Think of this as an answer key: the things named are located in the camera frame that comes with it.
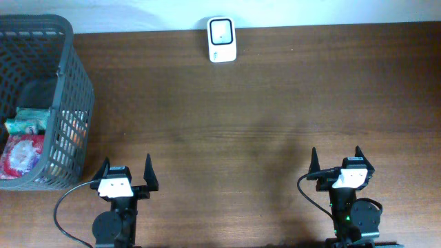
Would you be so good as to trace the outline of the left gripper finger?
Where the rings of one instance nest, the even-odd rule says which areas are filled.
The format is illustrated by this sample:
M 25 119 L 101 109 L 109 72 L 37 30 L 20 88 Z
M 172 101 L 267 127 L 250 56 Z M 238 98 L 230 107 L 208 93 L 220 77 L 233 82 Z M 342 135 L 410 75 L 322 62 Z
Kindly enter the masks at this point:
M 152 167 L 152 159 L 150 154 L 147 154 L 146 157 L 143 179 L 148 187 L 158 187 L 158 180 Z
M 110 160 L 108 157 L 105 157 L 102 166 L 93 176 L 92 180 L 101 180 L 104 176 L 107 175 L 109 168 L 110 168 Z

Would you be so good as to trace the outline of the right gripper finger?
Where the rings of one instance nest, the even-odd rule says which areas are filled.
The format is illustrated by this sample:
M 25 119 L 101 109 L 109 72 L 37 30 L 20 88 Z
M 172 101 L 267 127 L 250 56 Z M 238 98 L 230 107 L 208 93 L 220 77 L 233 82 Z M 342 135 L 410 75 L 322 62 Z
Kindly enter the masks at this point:
M 358 145 L 356 146 L 355 157 L 365 158 L 365 155 L 362 153 L 362 150 Z
M 319 172 L 319 171 L 320 171 L 320 163 L 318 160 L 318 154 L 317 154 L 316 148 L 312 147 L 311 162 L 310 162 L 308 173 L 312 174 L 312 173 Z

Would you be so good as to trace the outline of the pink purple tissue pack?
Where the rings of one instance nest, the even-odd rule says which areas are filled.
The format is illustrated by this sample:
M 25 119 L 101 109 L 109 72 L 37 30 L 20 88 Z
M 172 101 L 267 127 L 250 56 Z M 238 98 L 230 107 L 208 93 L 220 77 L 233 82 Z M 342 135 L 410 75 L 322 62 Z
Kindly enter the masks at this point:
M 1 180 L 21 178 L 39 162 L 44 135 L 10 135 L 1 155 Z

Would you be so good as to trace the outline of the small green tissue packet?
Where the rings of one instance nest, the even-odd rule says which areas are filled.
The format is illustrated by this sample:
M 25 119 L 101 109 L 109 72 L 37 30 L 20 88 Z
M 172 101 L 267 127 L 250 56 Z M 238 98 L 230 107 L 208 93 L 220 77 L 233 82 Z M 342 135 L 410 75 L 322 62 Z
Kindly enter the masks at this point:
M 49 109 L 34 109 L 17 107 L 16 119 L 19 120 L 35 120 L 35 121 L 47 121 L 50 117 Z

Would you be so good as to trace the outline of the teal wet wipes packet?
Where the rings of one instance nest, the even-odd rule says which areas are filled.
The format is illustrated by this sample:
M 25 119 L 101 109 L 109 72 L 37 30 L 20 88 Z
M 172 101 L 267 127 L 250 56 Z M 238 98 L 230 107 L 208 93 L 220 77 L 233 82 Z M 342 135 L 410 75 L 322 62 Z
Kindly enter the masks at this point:
M 47 125 L 36 120 L 15 120 L 7 119 L 4 123 L 9 134 L 42 134 L 46 130 Z

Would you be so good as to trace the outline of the small orange tissue packet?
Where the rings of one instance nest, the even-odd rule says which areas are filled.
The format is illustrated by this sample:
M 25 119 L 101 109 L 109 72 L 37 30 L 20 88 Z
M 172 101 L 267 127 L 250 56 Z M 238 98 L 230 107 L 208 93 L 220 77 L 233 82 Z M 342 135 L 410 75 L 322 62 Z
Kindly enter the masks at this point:
M 81 147 L 84 144 L 88 124 L 85 124 L 85 127 L 83 127 L 79 121 L 73 120 L 72 125 L 73 129 L 70 132 L 70 138 L 76 145 Z

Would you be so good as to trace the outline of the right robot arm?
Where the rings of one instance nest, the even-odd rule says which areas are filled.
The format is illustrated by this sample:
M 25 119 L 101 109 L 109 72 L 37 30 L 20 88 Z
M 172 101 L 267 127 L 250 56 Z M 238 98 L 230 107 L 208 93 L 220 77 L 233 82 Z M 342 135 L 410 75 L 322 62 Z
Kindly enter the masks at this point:
M 356 193 L 364 189 L 375 172 L 374 166 L 355 148 L 353 156 L 342 160 L 340 167 L 321 169 L 316 148 L 311 150 L 308 172 L 297 181 L 300 194 L 312 205 L 330 217 L 334 226 L 334 237 L 325 240 L 325 247 L 401 247 L 396 242 L 376 242 L 380 236 L 379 225 L 383 206 L 370 198 L 359 198 Z M 316 191 L 329 194 L 327 211 L 312 200 L 301 189 L 302 180 L 316 182 Z

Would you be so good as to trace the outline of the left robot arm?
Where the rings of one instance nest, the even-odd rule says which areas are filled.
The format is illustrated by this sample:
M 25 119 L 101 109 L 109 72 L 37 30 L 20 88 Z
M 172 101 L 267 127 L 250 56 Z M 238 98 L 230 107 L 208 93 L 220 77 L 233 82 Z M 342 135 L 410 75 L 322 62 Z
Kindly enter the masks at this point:
M 143 185 L 132 186 L 132 175 L 127 166 L 111 166 L 106 158 L 92 178 L 90 188 L 110 203 L 110 210 L 99 214 L 92 224 L 96 247 L 134 247 L 136 240 L 136 219 L 138 202 L 150 198 L 157 192 L 159 183 L 148 154 L 143 172 Z

